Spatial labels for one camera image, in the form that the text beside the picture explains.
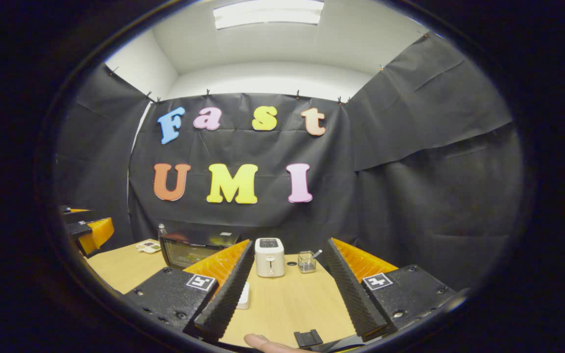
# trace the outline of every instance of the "ceiling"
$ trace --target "ceiling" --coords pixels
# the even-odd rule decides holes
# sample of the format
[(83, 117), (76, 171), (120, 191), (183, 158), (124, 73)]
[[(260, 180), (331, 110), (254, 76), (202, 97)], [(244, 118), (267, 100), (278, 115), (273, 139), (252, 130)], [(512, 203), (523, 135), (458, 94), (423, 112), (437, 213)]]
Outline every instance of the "ceiling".
[(374, 0), (325, 0), (317, 26), (262, 23), (215, 29), (213, 9), (242, 0), (204, 0), (153, 27), (183, 75), (245, 62), (305, 62), (376, 74), (428, 31)]

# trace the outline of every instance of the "bottle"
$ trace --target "bottle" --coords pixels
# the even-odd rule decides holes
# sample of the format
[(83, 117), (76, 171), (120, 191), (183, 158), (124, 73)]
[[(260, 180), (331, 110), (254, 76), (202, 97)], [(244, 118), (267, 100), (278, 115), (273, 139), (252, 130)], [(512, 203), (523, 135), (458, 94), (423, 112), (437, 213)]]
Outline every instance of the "bottle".
[(167, 235), (167, 230), (164, 228), (164, 224), (158, 224), (158, 239), (161, 240), (162, 236)]

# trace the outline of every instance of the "glass cup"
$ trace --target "glass cup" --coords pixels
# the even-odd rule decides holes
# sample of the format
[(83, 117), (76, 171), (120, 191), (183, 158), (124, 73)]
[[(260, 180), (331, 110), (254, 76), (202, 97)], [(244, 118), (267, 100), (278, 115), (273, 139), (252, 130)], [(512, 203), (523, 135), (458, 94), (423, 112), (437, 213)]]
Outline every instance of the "glass cup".
[(298, 253), (298, 268), (300, 273), (315, 272), (317, 260), (313, 259), (312, 251), (300, 251)]

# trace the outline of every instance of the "white toaster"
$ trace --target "white toaster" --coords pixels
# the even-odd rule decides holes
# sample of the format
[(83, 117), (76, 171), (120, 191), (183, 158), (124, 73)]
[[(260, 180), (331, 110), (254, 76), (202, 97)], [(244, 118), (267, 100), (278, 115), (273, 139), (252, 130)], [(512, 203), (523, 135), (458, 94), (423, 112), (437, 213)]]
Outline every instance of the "white toaster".
[(259, 238), (254, 242), (256, 274), (260, 277), (284, 275), (284, 248), (278, 238)]

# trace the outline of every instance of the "white wall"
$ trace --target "white wall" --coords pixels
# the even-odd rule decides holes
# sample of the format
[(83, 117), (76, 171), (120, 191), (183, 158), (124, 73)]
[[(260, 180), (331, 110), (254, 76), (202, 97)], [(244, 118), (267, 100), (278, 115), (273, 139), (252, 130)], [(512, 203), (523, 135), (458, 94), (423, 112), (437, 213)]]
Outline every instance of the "white wall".
[(154, 33), (148, 30), (122, 46), (108, 60), (106, 65), (115, 74), (144, 94), (152, 91), (150, 98), (166, 99), (167, 92), (178, 78), (163, 50), (158, 46)]
[(369, 74), (325, 65), (254, 62), (222, 65), (178, 77), (165, 99), (220, 93), (278, 93), (346, 102), (372, 78)]

